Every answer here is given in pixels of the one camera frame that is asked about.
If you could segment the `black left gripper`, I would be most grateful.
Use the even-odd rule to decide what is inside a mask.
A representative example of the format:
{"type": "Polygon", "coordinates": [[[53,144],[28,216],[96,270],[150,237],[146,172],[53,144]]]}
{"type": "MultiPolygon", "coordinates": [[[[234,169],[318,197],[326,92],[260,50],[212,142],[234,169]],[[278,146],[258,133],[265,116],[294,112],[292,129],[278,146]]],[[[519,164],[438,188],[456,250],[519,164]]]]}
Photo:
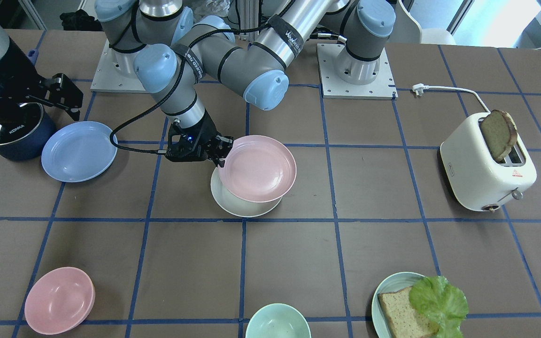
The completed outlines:
{"type": "Polygon", "coordinates": [[[171,124],[164,156],[171,162],[208,160],[223,168],[232,146],[233,137],[218,132],[208,111],[205,111],[202,119],[189,128],[182,128],[178,122],[171,124]]]}

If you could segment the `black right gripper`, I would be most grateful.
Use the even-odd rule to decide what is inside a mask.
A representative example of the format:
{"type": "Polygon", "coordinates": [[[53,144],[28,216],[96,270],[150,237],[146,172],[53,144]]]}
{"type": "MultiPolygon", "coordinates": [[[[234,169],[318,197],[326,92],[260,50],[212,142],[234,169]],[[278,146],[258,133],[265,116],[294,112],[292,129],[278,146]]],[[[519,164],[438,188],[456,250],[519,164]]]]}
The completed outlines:
{"type": "Polygon", "coordinates": [[[0,124],[24,121],[20,105],[39,103],[66,111],[73,121],[80,118],[83,92],[64,73],[46,78],[39,75],[28,56],[14,42],[0,58],[0,124]]]}

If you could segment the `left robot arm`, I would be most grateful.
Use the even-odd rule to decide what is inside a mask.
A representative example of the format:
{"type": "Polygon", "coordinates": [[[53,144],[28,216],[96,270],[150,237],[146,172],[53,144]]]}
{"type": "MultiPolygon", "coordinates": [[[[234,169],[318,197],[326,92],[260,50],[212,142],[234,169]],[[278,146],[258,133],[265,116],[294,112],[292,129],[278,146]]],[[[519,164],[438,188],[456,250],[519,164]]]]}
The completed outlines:
{"type": "Polygon", "coordinates": [[[224,166],[233,139],[216,129],[198,98],[194,85],[204,75],[258,109],[274,109],[288,90],[287,67],[322,25],[346,39],[329,60],[335,75],[350,85],[369,85],[395,23],[394,7],[386,0],[290,0],[257,28],[249,48],[236,45],[235,31],[216,16],[202,19],[173,46],[146,47],[135,58],[134,71],[156,101],[150,111],[161,109],[172,118],[167,147],[153,154],[172,162],[209,160],[224,166]]]}

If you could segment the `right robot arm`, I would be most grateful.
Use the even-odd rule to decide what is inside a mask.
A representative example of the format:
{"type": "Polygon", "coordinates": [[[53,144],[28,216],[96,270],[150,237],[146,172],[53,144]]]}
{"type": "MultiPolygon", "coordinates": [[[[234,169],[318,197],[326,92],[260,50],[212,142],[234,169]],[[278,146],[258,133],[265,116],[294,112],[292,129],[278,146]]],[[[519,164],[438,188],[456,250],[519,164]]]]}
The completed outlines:
{"type": "MultiPolygon", "coordinates": [[[[193,25],[193,14],[180,0],[97,0],[95,11],[109,47],[133,54],[146,45],[171,45],[193,25]]],[[[65,74],[47,78],[0,26],[0,124],[21,123],[21,104],[38,103],[81,118],[82,91],[65,74]]]]}

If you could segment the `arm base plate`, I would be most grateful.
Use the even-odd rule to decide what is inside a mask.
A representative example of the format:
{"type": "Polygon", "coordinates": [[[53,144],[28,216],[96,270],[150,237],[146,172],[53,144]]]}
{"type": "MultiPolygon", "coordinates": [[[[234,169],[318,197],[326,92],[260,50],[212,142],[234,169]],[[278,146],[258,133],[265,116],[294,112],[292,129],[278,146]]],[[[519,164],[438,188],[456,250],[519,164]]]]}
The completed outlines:
{"type": "Polygon", "coordinates": [[[378,59],[354,59],[345,45],[317,44],[318,72],[325,99],[398,98],[388,55],[382,50],[378,59]]]}
{"type": "Polygon", "coordinates": [[[115,51],[109,47],[109,41],[105,41],[90,89],[93,92],[146,93],[133,68],[139,53],[115,51]]]}

